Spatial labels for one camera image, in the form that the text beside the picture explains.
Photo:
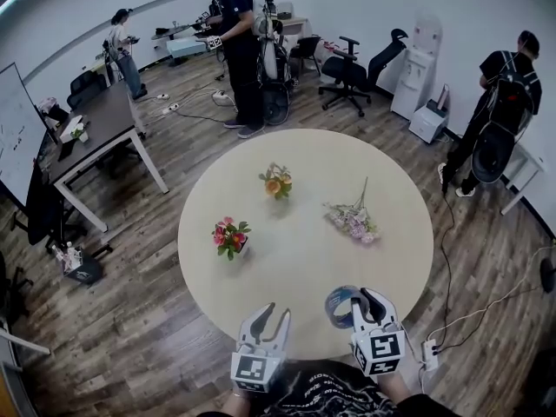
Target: tape roll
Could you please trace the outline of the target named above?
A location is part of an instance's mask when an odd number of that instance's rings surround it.
[[[324,310],[328,315],[328,319],[335,328],[338,329],[349,329],[354,326],[354,317],[351,314],[351,307],[349,312],[344,315],[336,315],[334,312],[336,309],[345,301],[349,301],[351,305],[351,300],[355,298],[361,303],[361,313],[363,316],[367,316],[369,305],[368,300],[361,293],[361,291],[355,286],[342,286],[335,289],[327,297],[324,303]]]

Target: beige tabletop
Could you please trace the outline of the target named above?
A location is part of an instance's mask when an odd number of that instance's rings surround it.
[[[258,178],[271,162],[291,171],[288,202],[269,198]],[[357,201],[366,177],[365,205],[381,229],[369,247],[341,235],[322,205]],[[211,232],[224,216],[253,229],[246,261],[216,253]],[[324,312],[339,286],[377,290],[405,318],[427,283],[433,247],[427,207],[404,170],[363,141],[316,129],[259,136],[222,156],[191,191],[178,234],[183,277],[207,317],[236,339],[242,321],[273,301],[269,337],[290,308],[286,349],[302,360],[350,352],[352,331],[334,328]]]

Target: shoe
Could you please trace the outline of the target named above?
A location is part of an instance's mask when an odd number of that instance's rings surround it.
[[[470,198],[475,194],[475,189],[471,190],[469,193],[466,194],[463,193],[463,189],[459,187],[458,189],[455,190],[455,194],[460,198]]]
[[[247,127],[244,127],[239,130],[239,132],[237,133],[237,137],[239,137],[240,139],[249,139],[251,136],[260,133],[263,130],[264,130],[264,125],[260,125],[256,127],[250,127],[248,125]]]
[[[139,91],[139,94],[133,98],[133,100],[136,101],[137,99],[141,99],[142,97],[145,97],[148,93],[149,92],[147,90],[142,89],[141,91]]]
[[[224,123],[225,129],[244,129],[246,127],[246,123],[240,123],[237,121],[226,121]]]
[[[438,177],[440,178],[440,185],[444,185],[444,175],[442,173],[444,171],[444,167],[446,167],[445,162],[438,166]]]

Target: black office chair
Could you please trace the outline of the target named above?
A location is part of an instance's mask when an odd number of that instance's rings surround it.
[[[319,63],[314,57],[314,52],[316,51],[316,47],[319,44],[320,40],[321,38],[319,36],[301,38],[297,42],[297,45],[292,48],[289,56],[294,59],[299,59],[297,76],[299,76],[303,71],[303,59],[312,60],[314,62],[314,65],[316,66],[316,70],[319,73],[319,76],[321,75]]]
[[[3,255],[0,253],[0,315],[6,319],[8,324],[13,325],[21,316],[29,316],[29,310],[25,307],[25,297],[21,289],[33,281],[27,278],[19,281],[19,274],[23,273],[22,268],[16,268],[13,280],[6,278],[6,264]]]
[[[17,212],[11,219],[11,230],[17,227],[27,232],[29,244],[34,246],[46,236],[46,250],[52,253],[52,243],[55,242],[59,248],[66,248],[69,241],[67,233],[76,232],[77,235],[86,236],[87,230],[79,225],[70,225],[68,220],[76,210],[74,207],[65,208],[64,198],[52,185],[43,181],[43,172],[38,165],[33,168],[33,175],[27,195],[27,205],[24,213],[27,216],[27,225],[17,219]]]
[[[108,85],[103,75],[85,71],[69,85],[69,88],[71,95],[68,97],[68,105],[71,109],[76,109],[101,94]]]
[[[341,40],[345,40],[349,44],[348,53],[335,50],[334,53],[342,58],[330,57],[322,67],[322,74],[333,77],[336,84],[344,83],[344,86],[343,88],[319,88],[320,95],[324,94],[324,91],[338,95],[330,102],[323,104],[322,109],[326,111],[332,103],[340,99],[348,99],[359,110],[360,117],[365,115],[354,97],[366,97],[367,103],[371,103],[371,96],[364,93],[374,89],[382,70],[406,48],[406,45],[401,41],[402,38],[407,38],[407,34],[403,30],[393,30],[391,36],[392,42],[369,63],[368,73],[362,66],[355,63],[357,62],[357,57],[354,56],[354,45],[359,45],[360,43],[347,37],[340,37]]]

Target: whiteboard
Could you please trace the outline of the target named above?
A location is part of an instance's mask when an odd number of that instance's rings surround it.
[[[23,206],[45,133],[13,63],[0,72],[0,182]]]

